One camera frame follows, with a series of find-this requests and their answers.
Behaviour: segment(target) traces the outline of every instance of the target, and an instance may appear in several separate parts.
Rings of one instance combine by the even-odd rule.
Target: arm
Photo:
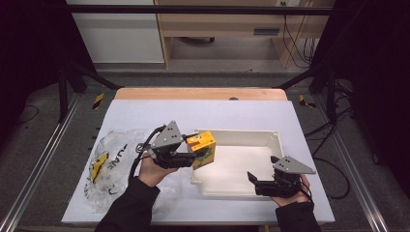
[[[304,191],[308,191],[307,177],[302,174],[301,179]],[[302,192],[290,198],[272,197],[272,200],[278,204],[276,213],[281,232],[321,231],[313,214],[314,204]]]
[[[112,203],[97,225],[97,232],[148,231],[152,207],[160,194],[157,184],[177,169],[163,169],[147,154],[143,158],[139,175],[133,177],[124,194]]]

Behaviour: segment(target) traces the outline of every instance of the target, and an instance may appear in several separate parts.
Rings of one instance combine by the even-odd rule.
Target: black backdrop
[[[72,14],[43,11],[43,3],[67,4],[65,0],[0,0],[0,147],[27,97],[56,83],[62,64],[75,60],[95,71]]]
[[[338,0],[358,9],[363,0]],[[370,0],[333,59],[336,78],[353,84],[352,106],[374,155],[410,197],[410,1]],[[317,47],[317,65],[349,17],[331,16]],[[315,78],[326,78],[320,72]]]

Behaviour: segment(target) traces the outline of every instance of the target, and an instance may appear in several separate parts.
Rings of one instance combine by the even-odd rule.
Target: white tray
[[[213,163],[193,170],[190,182],[205,196],[256,196],[248,172],[260,181],[274,180],[271,156],[283,158],[277,131],[210,131],[217,141]]]

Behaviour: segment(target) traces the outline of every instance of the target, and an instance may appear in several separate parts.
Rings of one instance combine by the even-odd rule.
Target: plastic bag
[[[147,130],[111,131],[103,137],[91,157],[89,176],[84,187],[85,197],[93,213],[106,213],[111,204],[128,186],[128,177],[139,143],[145,142]],[[166,213],[179,194],[179,175],[168,175],[158,185],[160,195],[153,213]]]

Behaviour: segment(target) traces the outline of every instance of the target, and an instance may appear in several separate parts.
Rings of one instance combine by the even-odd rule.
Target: human hand
[[[162,181],[169,173],[177,171],[178,168],[164,169],[154,163],[148,153],[142,155],[141,168],[139,169],[138,179],[149,187],[154,187]]]
[[[308,178],[305,174],[301,174],[301,179],[302,179],[302,190],[305,192],[308,192],[308,188],[310,187],[310,183],[308,182]],[[281,198],[281,197],[274,197],[272,196],[271,199],[275,201],[275,203],[278,204],[279,207],[286,206],[295,202],[307,202],[308,197],[305,196],[301,191],[296,193],[294,196],[289,197],[289,198]]]

